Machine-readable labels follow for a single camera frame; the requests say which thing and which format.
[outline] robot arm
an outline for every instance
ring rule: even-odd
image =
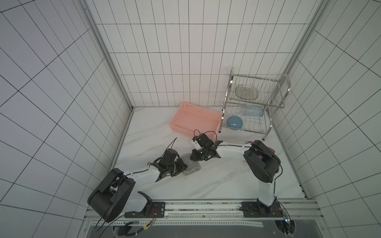
[[[190,159],[194,161],[209,160],[214,157],[245,160],[258,179],[258,201],[268,213],[271,211],[275,201],[274,176],[279,171],[280,159],[265,144],[261,141],[241,145],[223,141],[213,142],[205,134],[195,136],[192,143],[196,149],[192,150]]]
[[[252,144],[229,144],[223,141],[213,142],[205,134],[192,139],[196,149],[192,150],[191,160],[209,160],[211,158],[236,158],[248,163],[258,178],[258,202],[270,213],[275,202],[274,175],[280,166],[279,158],[261,141]],[[166,176],[176,176],[187,167],[173,149],[166,149],[162,157],[149,166],[129,172],[113,169],[88,198],[88,204],[105,219],[114,220],[121,212],[141,213],[147,216],[151,198],[140,192],[147,183],[158,182]]]

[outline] purple object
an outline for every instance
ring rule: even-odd
[[[270,147],[268,147],[268,148],[271,150],[271,152],[272,152],[272,153],[275,153],[275,150],[273,150],[273,149],[272,149],[272,148],[270,148]]]

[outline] black cable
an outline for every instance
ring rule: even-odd
[[[169,148],[169,146],[171,146],[171,145],[173,146],[173,144],[176,141],[176,139],[177,139],[177,137],[167,146],[167,148],[165,148],[165,151]],[[164,153],[159,158],[154,160],[154,163],[156,163],[157,161],[159,161],[163,157],[163,155],[165,154],[165,151],[164,151]]]
[[[126,228],[129,226],[129,225],[132,225],[133,222],[129,222],[127,224],[125,224],[123,226],[123,236],[135,236],[135,235],[138,235],[140,232],[142,232],[143,230],[147,229],[150,225],[152,225],[152,223],[154,222],[154,216],[155,216],[155,212],[156,211],[155,209],[152,209],[152,220],[145,226],[141,227],[139,230],[135,231],[135,232],[132,232],[132,233],[128,233],[131,228],[129,228],[128,231],[126,231]]]
[[[288,211],[287,211],[287,209],[285,208],[285,206],[283,206],[283,204],[281,204],[280,201],[278,201],[277,198],[275,198],[275,200],[276,200],[276,201],[277,201],[277,202],[284,208],[284,210],[285,210],[286,213],[287,213],[288,218],[291,220],[290,214],[288,214]]]
[[[100,218],[100,219],[98,220],[98,222],[96,223],[96,225],[95,225],[95,228],[94,228],[94,229],[96,229],[96,226],[98,225],[98,223],[99,223],[101,220],[102,220],[102,218]]]
[[[196,134],[195,134],[196,131],[198,131],[199,134],[201,135],[201,132],[200,132],[199,130],[196,129],[196,130],[193,131],[193,135],[194,135],[194,136],[196,136]],[[213,132],[213,133],[216,135],[216,141],[217,141],[217,133],[216,133],[215,131],[207,131],[207,132],[204,132],[203,134],[206,134],[206,133],[208,133],[208,132]]]
[[[131,174],[137,174],[137,173],[142,173],[142,172],[146,172],[147,170],[148,170],[148,169],[143,170],[143,171],[134,172],[134,173],[131,172],[131,173],[127,174],[127,175],[124,175],[123,177],[121,177],[119,180],[115,181],[115,182],[111,185],[111,186],[113,186],[116,182],[119,182],[119,184],[118,184],[118,186],[117,186],[118,190],[117,190],[117,192],[115,193],[115,199],[114,199],[114,202],[109,206],[109,208],[108,208],[108,209],[106,210],[106,212],[103,214],[103,216],[101,217],[101,219],[106,215],[107,211],[110,210],[110,208],[111,208],[111,210],[113,210],[113,208],[114,208],[114,206],[115,206],[115,201],[116,201],[117,196],[118,196],[119,187],[122,185],[122,180],[123,180],[125,177],[127,177],[128,175],[131,175]],[[103,227],[103,225],[105,224],[105,222],[106,222],[106,221],[104,221],[103,224],[101,225],[101,227],[98,228],[98,230],[96,230],[96,231],[99,231],[99,230]]]
[[[122,216],[124,216],[124,214],[121,215],[120,217],[116,218],[114,221],[110,222],[110,224],[109,224],[109,225],[102,231],[102,233],[99,235],[98,238],[101,238],[101,235],[103,234],[103,232],[104,232],[105,230],[107,230],[107,228],[108,228],[111,224],[113,224],[116,220],[118,220],[118,219],[121,218]]]
[[[196,130],[193,131],[193,135],[194,135],[194,136],[196,136],[196,134],[195,134],[196,131],[198,131],[198,132],[199,132],[199,135],[201,135],[201,132],[200,132],[199,130],[196,129]]]
[[[217,147],[219,147],[219,146],[227,146],[227,145],[218,145]],[[242,147],[241,145],[231,145],[231,146]],[[251,148],[251,146],[244,146],[244,148]]]
[[[204,132],[204,134],[206,134],[208,132],[213,132],[216,135],[216,141],[217,141],[217,133],[215,131],[207,131],[207,132]]]
[[[282,167],[282,165],[280,165],[280,164],[279,164],[279,166],[280,166],[280,168],[282,169],[282,172],[280,172],[280,175],[278,175],[278,176],[274,179],[274,194],[275,194],[275,181],[277,180],[277,178],[279,178],[279,177],[283,174],[283,167]]]

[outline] gray cloth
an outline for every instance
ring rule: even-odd
[[[188,166],[186,169],[184,169],[184,175],[193,174],[194,172],[197,172],[201,169],[200,163],[198,161],[193,161],[190,159],[191,154],[192,153],[188,153],[180,156],[184,164]]]

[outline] stainless steel dish rack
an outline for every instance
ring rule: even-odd
[[[237,116],[242,119],[243,126],[240,129],[232,129],[265,134],[262,139],[264,140],[272,128],[269,108],[275,107],[279,109],[285,107],[284,101],[291,91],[290,78],[287,74],[283,74],[280,80],[272,80],[233,74],[233,72],[234,69],[232,68],[226,89],[219,132],[221,132],[222,127],[232,128],[227,125],[227,120],[231,116]],[[284,82],[287,84],[288,89],[283,95],[280,86]],[[243,105],[254,105],[263,108],[264,115],[262,117],[244,116],[242,114]]]

